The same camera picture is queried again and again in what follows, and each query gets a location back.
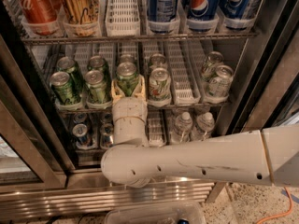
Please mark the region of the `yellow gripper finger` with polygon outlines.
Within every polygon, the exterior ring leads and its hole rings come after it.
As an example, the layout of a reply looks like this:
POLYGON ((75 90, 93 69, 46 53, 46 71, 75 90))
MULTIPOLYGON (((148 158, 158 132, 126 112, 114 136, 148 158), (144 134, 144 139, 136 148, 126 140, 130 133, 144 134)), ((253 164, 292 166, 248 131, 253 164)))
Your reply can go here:
POLYGON ((142 75, 138 77, 138 84, 133 91, 133 96, 143 101, 147 99, 145 79, 142 75))
POLYGON ((113 105, 116 104, 121 98, 125 97, 125 94, 118 86, 116 79, 111 81, 111 96, 113 105))

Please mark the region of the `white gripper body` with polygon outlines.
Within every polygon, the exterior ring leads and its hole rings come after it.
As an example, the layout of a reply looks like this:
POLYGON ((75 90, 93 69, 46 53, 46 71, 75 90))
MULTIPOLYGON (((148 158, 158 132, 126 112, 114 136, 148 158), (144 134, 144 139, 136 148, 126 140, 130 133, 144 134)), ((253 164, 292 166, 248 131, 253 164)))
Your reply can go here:
POLYGON ((120 98, 112 106, 113 122, 119 119, 140 119, 146 122, 148 116, 147 103, 135 97, 120 98))

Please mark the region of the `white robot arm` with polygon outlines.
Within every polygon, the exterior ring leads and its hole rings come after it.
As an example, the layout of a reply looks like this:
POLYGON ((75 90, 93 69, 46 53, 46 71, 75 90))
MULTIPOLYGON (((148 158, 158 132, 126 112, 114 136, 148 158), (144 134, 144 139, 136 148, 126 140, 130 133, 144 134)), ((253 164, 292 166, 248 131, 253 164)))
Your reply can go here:
POLYGON ((161 175, 299 186, 298 124, 150 147, 145 134, 147 114, 141 98, 124 97, 113 104, 115 146, 101 160, 109 181, 141 188, 161 175))

